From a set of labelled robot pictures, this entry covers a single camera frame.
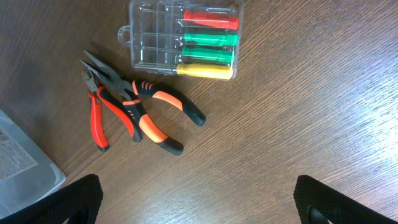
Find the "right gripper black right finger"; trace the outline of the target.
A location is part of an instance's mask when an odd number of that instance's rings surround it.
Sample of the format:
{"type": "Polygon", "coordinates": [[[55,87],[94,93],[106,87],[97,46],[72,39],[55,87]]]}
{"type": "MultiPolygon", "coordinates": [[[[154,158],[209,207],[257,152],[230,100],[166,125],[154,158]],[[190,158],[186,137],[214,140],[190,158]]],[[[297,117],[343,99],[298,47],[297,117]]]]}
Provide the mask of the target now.
{"type": "Polygon", "coordinates": [[[397,224],[309,175],[298,176],[294,200],[300,221],[304,224],[397,224]]]}

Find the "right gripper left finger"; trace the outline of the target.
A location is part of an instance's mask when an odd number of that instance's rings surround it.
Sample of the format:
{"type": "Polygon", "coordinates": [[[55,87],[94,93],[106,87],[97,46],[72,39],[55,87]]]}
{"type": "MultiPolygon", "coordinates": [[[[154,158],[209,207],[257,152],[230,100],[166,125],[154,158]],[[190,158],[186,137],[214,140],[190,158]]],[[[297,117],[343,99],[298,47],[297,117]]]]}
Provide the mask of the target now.
{"type": "Polygon", "coordinates": [[[1,223],[94,224],[103,199],[99,177],[89,174],[42,200],[1,219],[1,223]]]}

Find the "small red handled cutters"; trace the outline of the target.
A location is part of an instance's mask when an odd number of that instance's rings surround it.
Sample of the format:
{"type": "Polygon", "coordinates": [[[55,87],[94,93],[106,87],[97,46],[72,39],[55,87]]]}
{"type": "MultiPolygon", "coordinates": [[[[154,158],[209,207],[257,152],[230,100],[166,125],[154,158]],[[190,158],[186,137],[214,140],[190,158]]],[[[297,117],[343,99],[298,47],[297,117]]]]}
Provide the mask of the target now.
{"type": "Polygon", "coordinates": [[[103,129],[101,105],[105,105],[124,123],[134,142],[141,142],[142,132],[133,115],[104,86],[99,85],[91,72],[82,71],[81,75],[90,89],[90,129],[98,149],[105,153],[110,148],[103,129]]]}

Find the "clear screwdriver set case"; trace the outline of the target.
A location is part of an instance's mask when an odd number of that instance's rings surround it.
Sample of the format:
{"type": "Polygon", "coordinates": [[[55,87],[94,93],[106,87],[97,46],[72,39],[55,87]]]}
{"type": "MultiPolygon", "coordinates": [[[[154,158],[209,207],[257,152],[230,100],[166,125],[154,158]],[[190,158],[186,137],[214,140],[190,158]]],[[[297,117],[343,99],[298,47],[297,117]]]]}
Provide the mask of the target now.
{"type": "Polygon", "coordinates": [[[135,70],[233,80],[245,1],[131,1],[129,23],[118,31],[135,70]]]}

